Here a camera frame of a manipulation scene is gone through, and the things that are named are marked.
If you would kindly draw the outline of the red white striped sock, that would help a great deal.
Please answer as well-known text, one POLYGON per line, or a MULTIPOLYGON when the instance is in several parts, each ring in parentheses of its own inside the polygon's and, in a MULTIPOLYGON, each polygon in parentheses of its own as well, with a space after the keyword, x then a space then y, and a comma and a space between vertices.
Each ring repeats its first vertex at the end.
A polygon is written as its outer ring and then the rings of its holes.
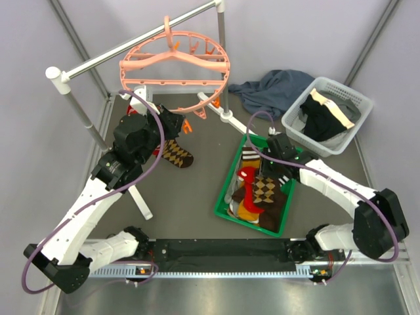
POLYGON ((136 113, 135 109, 132 108, 131 106, 128 106, 128 108, 127 108, 127 115, 135 114, 135 113, 136 113))
POLYGON ((154 155, 155 157, 158 157, 158 156, 160 155, 160 152, 161 152, 161 146, 158 146, 158 147, 154 150, 153 155, 154 155))

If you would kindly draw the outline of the pink round clip hanger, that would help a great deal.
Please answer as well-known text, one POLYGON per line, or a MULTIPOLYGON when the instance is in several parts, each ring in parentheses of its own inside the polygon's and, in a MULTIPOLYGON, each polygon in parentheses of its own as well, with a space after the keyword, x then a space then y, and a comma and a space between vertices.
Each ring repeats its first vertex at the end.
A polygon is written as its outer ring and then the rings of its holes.
POLYGON ((119 62, 124 89, 173 87, 209 89, 191 105, 174 108, 180 114, 207 118, 205 107, 219 105, 230 75, 230 60, 220 43, 201 33, 174 30, 166 16, 163 31, 133 47, 119 62))

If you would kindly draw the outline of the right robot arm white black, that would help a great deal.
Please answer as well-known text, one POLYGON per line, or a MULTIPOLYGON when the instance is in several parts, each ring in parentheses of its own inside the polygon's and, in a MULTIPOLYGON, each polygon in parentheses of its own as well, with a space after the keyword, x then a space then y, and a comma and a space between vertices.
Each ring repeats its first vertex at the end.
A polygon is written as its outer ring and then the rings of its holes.
POLYGON ((358 250, 382 259, 383 255, 409 236, 410 230, 398 196, 363 186, 327 166, 308 151, 298 151, 289 138, 278 133, 266 140, 261 172, 266 177, 294 179, 313 188, 343 208, 350 224, 324 224, 310 231, 306 252, 316 260, 330 250, 358 250))

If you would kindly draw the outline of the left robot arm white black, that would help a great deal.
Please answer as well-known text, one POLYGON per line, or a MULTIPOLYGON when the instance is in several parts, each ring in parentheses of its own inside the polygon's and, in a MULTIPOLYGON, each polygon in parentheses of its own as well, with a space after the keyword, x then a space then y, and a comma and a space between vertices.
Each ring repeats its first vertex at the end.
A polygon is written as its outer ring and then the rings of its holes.
POLYGON ((134 226, 94 244, 87 245, 85 240, 133 181, 147 174, 142 166, 156 148, 177 138, 183 124, 183 115, 164 106, 120 119, 112 148, 99 159, 54 235, 24 250, 24 255, 53 285, 70 294, 103 266, 127 257, 139 261, 147 256, 148 237, 134 226))

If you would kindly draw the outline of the brown argyle sock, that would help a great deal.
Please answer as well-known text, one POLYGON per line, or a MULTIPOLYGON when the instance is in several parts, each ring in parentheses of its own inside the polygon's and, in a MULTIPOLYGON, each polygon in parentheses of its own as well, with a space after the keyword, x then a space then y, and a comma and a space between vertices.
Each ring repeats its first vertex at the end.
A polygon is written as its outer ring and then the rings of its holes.
POLYGON ((180 169, 187 168, 194 162, 193 155, 182 148, 176 140, 165 141, 161 157, 180 169))
POLYGON ((257 176, 253 183, 253 202, 254 203, 274 203, 275 191, 278 186, 276 180, 272 178, 257 176))

